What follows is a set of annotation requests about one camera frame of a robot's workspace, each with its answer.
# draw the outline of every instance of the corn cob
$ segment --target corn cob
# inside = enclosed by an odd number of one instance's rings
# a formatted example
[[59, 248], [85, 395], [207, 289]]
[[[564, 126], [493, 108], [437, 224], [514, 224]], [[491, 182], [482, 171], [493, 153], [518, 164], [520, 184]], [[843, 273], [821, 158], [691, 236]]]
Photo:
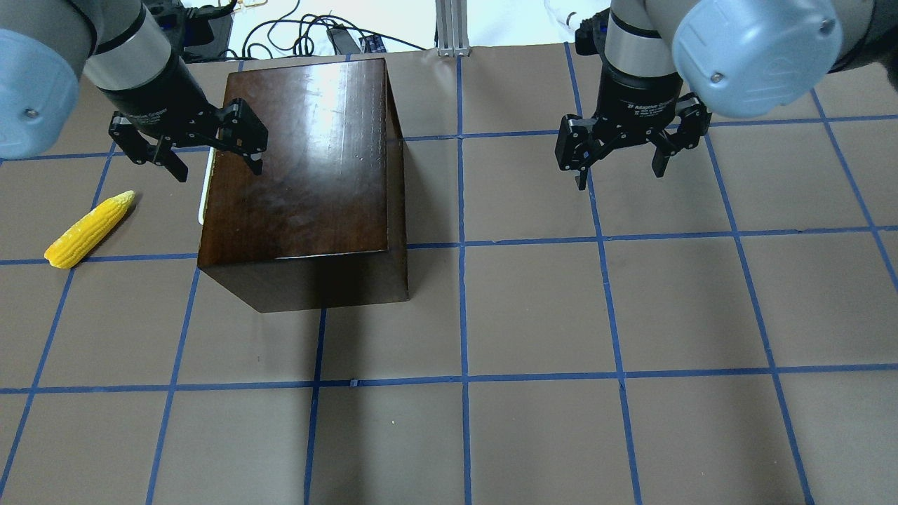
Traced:
[[134, 192], [124, 193], [106, 199], [87, 216], [82, 217], [66, 230], [44, 252], [50, 265], [58, 269], [70, 269], [87, 255], [100, 240], [125, 216], [134, 201]]

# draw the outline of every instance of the bolt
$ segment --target bolt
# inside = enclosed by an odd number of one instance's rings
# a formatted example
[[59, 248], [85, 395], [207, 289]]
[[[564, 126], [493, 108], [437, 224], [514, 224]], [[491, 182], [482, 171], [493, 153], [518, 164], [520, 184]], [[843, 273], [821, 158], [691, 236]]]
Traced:
[[836, 20], [833, 18], [826, 18], [820, 23], [820, 32], [823, 35], [829, 35], [836, 27]]

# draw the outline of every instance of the brown box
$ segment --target brown box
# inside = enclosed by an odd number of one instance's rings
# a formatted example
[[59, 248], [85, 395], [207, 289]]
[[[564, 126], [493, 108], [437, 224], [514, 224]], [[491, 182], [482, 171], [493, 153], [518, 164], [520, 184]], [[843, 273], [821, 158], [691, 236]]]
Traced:
[[382, 59], [231, 74], [262, 175], [218, 152], [197, 264], [259, 312], [409, 299], [402, 134]]

